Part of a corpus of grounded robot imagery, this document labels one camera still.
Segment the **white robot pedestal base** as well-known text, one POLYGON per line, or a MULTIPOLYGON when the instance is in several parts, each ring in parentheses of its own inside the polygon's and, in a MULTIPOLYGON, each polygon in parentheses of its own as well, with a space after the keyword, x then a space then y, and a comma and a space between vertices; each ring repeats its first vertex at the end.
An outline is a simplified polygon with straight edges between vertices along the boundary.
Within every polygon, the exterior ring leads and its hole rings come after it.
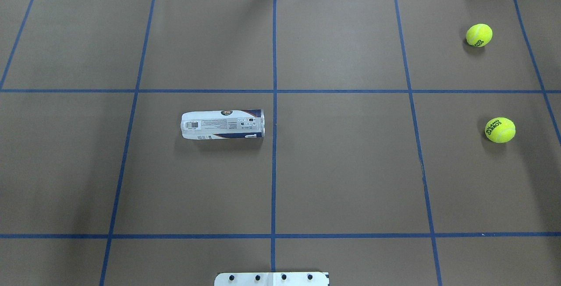
POLYGON ((224 272, 215 286, 329 286, 327 272, 224 272))

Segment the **yellow tennis ball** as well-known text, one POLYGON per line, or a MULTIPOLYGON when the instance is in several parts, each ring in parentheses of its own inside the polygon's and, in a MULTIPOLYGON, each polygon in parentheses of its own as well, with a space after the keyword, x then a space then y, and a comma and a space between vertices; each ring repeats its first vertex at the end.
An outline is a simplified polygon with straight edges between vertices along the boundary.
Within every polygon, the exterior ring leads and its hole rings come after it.
POLYGON ((487 122, 483 133, 490 141, 503 144, 515 137, 516 126, 515 123, 508 118, 496 117, 487 122))
POLYGON ((493 38, 492 28, 485 23, 478 23, 469 27, 465 33, 465 41, 468 45, 479 48, 487 45, 493 38))

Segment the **white tennis ball can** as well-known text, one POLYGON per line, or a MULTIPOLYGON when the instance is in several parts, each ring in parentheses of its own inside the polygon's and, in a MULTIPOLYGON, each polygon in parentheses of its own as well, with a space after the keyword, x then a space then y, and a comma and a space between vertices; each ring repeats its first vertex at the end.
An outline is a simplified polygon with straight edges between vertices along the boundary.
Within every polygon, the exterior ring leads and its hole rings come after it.
POLYGON ((265 116, 263 109, 187 112, 180 130, 188 140, 264 138, 265 116))

